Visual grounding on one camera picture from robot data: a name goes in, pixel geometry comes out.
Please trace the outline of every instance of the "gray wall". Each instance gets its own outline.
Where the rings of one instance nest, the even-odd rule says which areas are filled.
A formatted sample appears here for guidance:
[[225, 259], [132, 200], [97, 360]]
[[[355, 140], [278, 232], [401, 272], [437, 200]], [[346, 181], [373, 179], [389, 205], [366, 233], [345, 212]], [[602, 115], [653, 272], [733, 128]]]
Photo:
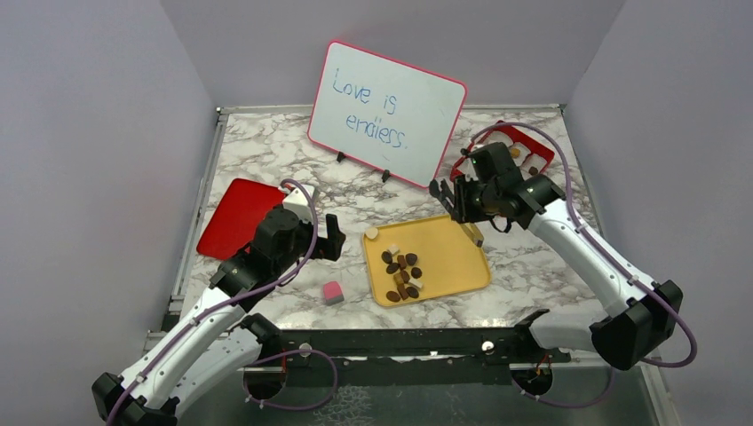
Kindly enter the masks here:
[[311, 104], [328, 41], [469, 85], [469, 103], [570, 99], [624, 0], [162, 0], [215, 103]]
[[[685, 291], [687, 425], [750, 424], [753, 3], [628, 0], [567, 107], [608, 239]], [[662, 351], [687, 352], [682, 333]]]
[[0, 5], [0, 423], [96, 425], [175, 277], [214, 105], [159, 3]]

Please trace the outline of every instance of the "brown candy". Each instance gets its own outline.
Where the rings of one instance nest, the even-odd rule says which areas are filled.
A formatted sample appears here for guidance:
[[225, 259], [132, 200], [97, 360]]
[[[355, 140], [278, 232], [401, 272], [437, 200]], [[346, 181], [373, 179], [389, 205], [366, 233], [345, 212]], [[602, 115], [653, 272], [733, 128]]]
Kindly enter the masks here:
[[390, 302], [396, 304], [400, 301], [400, 295], [395, 293], [394, 291], [388, 291], [387, 292], [387, 300]]
[[400, 293], [400, 298], [402, 298], [402, 300], [408, 298], [408, 291], [405, 289], [405, 284], [398, 284], [398, 293]]
[[408, 293], [408, 296], [410, 296], [413, 299], [418, 298], [418, 290], [413, 286], [408, 286], [408, 288], [405, 289], [406, 293]]

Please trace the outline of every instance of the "marble pattern surface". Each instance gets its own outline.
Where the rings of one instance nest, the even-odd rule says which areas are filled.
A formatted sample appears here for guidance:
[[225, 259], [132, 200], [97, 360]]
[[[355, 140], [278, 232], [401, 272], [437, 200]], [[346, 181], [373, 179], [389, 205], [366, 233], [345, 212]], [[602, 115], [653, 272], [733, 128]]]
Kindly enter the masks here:
[[[308, 114], [231, 114], [219, 153], [202, 231], [235, 178], [278, 185], [294, 178], [320, 190], [317, 211], [334, 213], [347, 235], [336, 263], [310, 262], [288, 286], [276, 289], [257, 305], [280, 328], [508, 327], [539, 308], [596, 305], [583, 281], [546, 244], [514, 226], [509, 234], [480, 224], [491, 284], [481, 290], [445, 296], [408, 306], [384, 308], [374, 302], [364, 261], [361, 235], [372, 225], [404, 222], [444, 214], [428, 192], [389, 179], [354, 162], [337, 163], [335, 154], [306, 137]], [[575, 206], [595, 225], [595, 217], [577, 169], [573, 148], [559, 111], [505, 112], [464, 110], [443, 159], [438, 178], [446, 178], [470, 135], [498, 119], [526, 122], [549, 133], [563, 147], [574, 178]], [[545, 174], [564, 187], [561, 161]], [[197, 255], [186, 286], [184, 313], [206, 287], [218, 261]], [[337, 280], [345, 302], [325, 306], [321, 286]]]

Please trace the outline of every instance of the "pink eraser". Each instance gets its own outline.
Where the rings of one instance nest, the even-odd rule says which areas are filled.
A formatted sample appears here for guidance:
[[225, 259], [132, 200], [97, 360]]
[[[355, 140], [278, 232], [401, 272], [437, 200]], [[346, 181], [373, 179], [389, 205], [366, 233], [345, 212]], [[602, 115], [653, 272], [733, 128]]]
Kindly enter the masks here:
[[324, 284], [324, 304], [339, 304], [344, 300], [343, 289], [340, 288], [337, 281], [330, 281]]

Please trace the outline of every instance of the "cable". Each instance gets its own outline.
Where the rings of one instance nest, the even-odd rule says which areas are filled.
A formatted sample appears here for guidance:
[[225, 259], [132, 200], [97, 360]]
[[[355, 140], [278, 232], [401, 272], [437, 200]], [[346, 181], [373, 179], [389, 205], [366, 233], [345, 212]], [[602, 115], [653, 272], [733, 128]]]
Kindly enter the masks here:
[[608, 379], [608, 382], [606, 382], [606, 387], [604, 388], [604, 390], [601, 391], [601, 393], [597, 397], [587, 402], [568, 403], [568, 402], [552, 401], [551, 399], [541, 398], [538, 395], [532, 395], [526, 392], [525, 390], [523, 390], [523, 388], [520, 387], [518, 382], [515, 382], [514, 380], [512, 381], [512, 384], [516, 388], [518, 388], [518, 390], [520, 391], [520, 394], [523, 395], [524, 397], [530, 398], [546, 406], [555, 406], [556, 408], [586, 408], [588, 406], [597, 405], [599, 402], [603, 401], [607, 395], [609, 395], [609, 392], [612, 391], [612, 387], [614, 386], [614, 368], [609, 368], [609, 379]]
[[123, 402], [126, 398], [128, 398], [131, 395], [131, 392], [139, 385], [139, 380], [141, 382], [145, 381], [147, 379], [147, 375], [156, 367], [157, 363], [159, 363], [162, 358], [172, 349], [173, 346], [175, 346], [180, 340], [183, 338], [188, 331], [198, 326], [202, 320], [210, 316], [212, 313], [229, 306], [231, 304], [237, 304], [240, 301], [247, 299], [249, 297], [255, 296], [259, 293], [263, 293], [271, 288], [275, 288], [279, 284], [285, 282], [286, 280], [294, 277], [296, 274], [298, 274], [298, 271], [301, 270], [301, 268], [304, 267], [306, 262], [311, 258], [311, 255], [313, 253], [313, 248], [316, 246], [316, 236], [319, 234], [319, 220], [316, 217], [316, 209], [313, 205], [313, 200], [311, 198], [311, 195], [306, 191], [303, 185], [298, 183], [296, 180], [293, 179], [284, 179], [280, 185], [293, 185], [296, 188], [301, 190], [301, 193], [303, 193], [306, 203], [308, 204], [308, 208], [311, 210], [311, 225], [313, 226], [313, 232], [312, 232], [312, 239], [311, 244], [308, 246], [308, 250], [306, 251], [305, 255], [301, 259], [300, 264], [298, 264], [295, 268], [293, 268], [290, 272], [285, 274], [284, 276], [278, 278], [277, 280], [263, 286], [260, 288], [256, 288], [251, 290], [248, 293], [241, 293], [238, 296], [231, 297], [224, 302], [221, 302], [219, 304], [215, 304], [214, 306], [211, 306], [207, 309], [205, 309], [202, 313], [196, 315], [194, 317], [194, 321], [191, 323], [186, 324], [185, 327], [181, 328], [180, 331], [178, 331], [167, 344], [164, 345], [161, 351], [157, 352], [157, 354], [152, 358], [152, 361], [147, 364], [146, 367], [144, 367], [143, 370], [139, 372], [139, 374], [136, 376], [137, 380], [134, 380], [133, 383], [131, 383], [126, 390], [123, 391], [123, 393], [120, 395], [120, 397], [117, 399], [115, 404], [113, 405], [113, 409], [110, 410], [109, 415], [107, 416], [107, 422], [105, 423], [106, 426], [115, 426], [115, 416], [120, 409], [120, 407], [123, 405]]
[[[578, 219], [578, 215], [575, 213], [575, 207], [573, 206], [573, 185], [572, 185], [572, 178], [570, 176], [570, 167], [567, 164], [567, 158], [565, 157], [565, 153], [562, 152], [562, 148], [559, 146], [559, 144], [548, 134], [546, 134], [543, 130], [538, 129], [535, 126], [532, 126], [530, 124], [525, 124], [524, 122], [499, 122], [497, 124], [492, 124], [491, 126], [486, 127], [484, 130], [479, 131], [473, 137], [471, 138], [471, 142], [475, 143], [476, 138], [479, 136], [487, 133], [491, 130], [499, 130], [502, 127], [508, 127], [508, 126], [517, 126], [522, 127], [524, 129], [529, 129], [532, 131], [535, 131], [539, 135], [541, 135], [543, 138], [549, 141], [549, 143], [554, 146], [554, 149], [557, 150], [557, 154], [559, 155], [559, 158], [562, 159], [562, 166], [565, 169], [565, 204], [567, 205], [567, 214], [570, 216], [570, 220], [573, 221], [573, 224], [575, 224], [575, 227], [578, 228], [581, 226], [581, 221]], [[698, 354], [698, 343], [695, 340], [695, 335], [692, 331], [690, 331], [690, 327], [685, 323], [685, 321], [680, 318], [677, 311], [675, 311], [670, 304], [664, 301], [659, 295], [657, 295], [655, 292], [653, 292], [646, 284], [641, 282], [638, 279], [633, 279], [633, 274], [628, 271], [628, 269], [625, 266], [622, 266], [617, 259], [615, 259], [604, 247], [601, 246], [601, 244], [598, 243], [598, 241], [591, 235], [590, 232], [587, 231], [587, 228], [582, 228], [581, 233], [583, 234], [583, 237], [591, 244], [593, 248], [595, 248], [601, 256], [603, 256], [609, 264], [611, 264], [614, 268], [616, 268], [622, 275], [624, 275], [627, 279], [630, 280], [632, 284], [634, 284], [636, 287], [640, 288], [641, 291], [646, 293], [649, 297], [651, 297], [656, 303], [658, 303], [667, 313], [672, 317], [675, 322], [682, 328], [683, 332], [685, 332], [687, 336], [687, 340], [690, 343], [690, 353], [687, 355], [687, 357], [681, 361], [677, 362], [666, 362], [666, 361], [659, 361], [655, 359], [646, 359], [643, 358], [642, 361], [650, 364], [652, 366], [657, 367], [666, 367], [666, 368], [680, 368], [687, 366], [693, 360], [695, 359], [696, 355]]]
[[249, 390], [244, 385], [243, 389], [246, 391], [246, 395], [248, 396], [246, 398], [246, 402], [253, 401], [259, 404], [259, 408], [270, 406], [272, 408], [278, 408], [280, 410], [286, 410], [286, 411], [310, 411], [310, 410], [314, 410], [315, 408], [319, 408], [320, 406], [323, 406], [327, 404], [328, 402], [330, 402], [335, 397], [335, 392], [337, 391], [337, 380], [338, 380], [337, 379], [337, 366], [335, 365], [335, 361], [329, 355], [327, 355], [326, 353], [322, 351], [317, 351], [315, 349], [296, 349], [294, 351], [285, 351], [282, 353], [278, 353], [277, 355], [273, 355], [271, 357], [258, 359], [251, 365], [257, 366], [259, 364], [264, 364], [266, 362], [273, 361], [278, 358], [284, 358], [284, 357], [287, 357], [288, 355], [295, 355], [297, 353], [313, 353], [314, 355], [319, 355], [320, 357], [327, 360], [327, 362], [329, 362], [329, 365], [332, 367], [332, 380], [333, 380], [332, 387], [329, 389], [329, 393], [327, 394], [326, 397], [324, 397], [324, 399], [317, 402], [316, 404], [311, 404], [309, 406], [283, 406], [280, 404], [274, 404], [273, 402], [266, 402], [264, 399], [259, 400], [252, 397]]

